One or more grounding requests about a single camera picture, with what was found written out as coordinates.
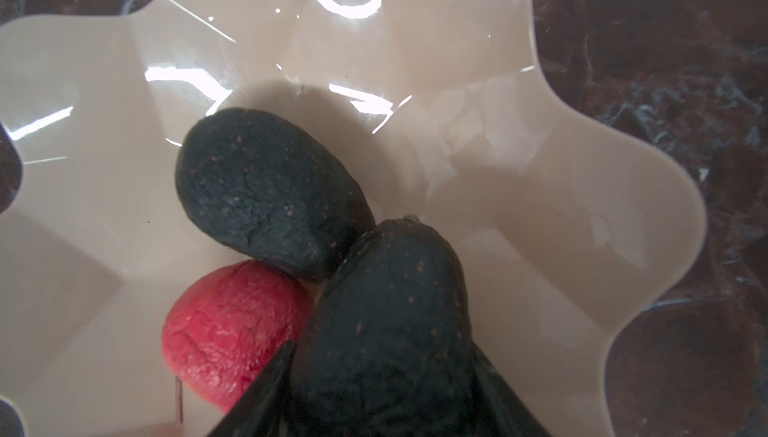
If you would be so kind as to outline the red fake fruit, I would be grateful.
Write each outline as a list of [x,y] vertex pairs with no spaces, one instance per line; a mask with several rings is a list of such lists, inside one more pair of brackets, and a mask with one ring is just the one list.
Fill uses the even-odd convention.
[[299,337],[314,306],[302,284],[259,261],[222,267],[173,304],[162,355],[174,375],[227,413],[277,350]]

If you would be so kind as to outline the dark avocado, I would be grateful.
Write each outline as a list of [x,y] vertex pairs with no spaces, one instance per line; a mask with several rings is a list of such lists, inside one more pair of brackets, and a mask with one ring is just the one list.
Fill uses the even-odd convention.
[[432,227],[386,220],[325,287],[290,371],[292,436],[466,436],[472,328],[460,260]]
[[375,225],[358,182],[288,120],[233,107],[195,123],[178,152],[177,197],[216,242],[312,282]]

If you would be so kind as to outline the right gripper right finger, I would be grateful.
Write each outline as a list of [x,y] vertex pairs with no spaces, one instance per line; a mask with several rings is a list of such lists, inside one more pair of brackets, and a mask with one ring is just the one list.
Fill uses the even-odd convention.
[[475,436],[550,437],[489,358],[472,344]]

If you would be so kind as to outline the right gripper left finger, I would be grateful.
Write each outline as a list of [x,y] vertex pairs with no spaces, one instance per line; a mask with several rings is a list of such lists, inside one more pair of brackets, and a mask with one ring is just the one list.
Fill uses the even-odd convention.
[[278,436],[289,399],[295,350],[295,341],[284,343],[208,437]]

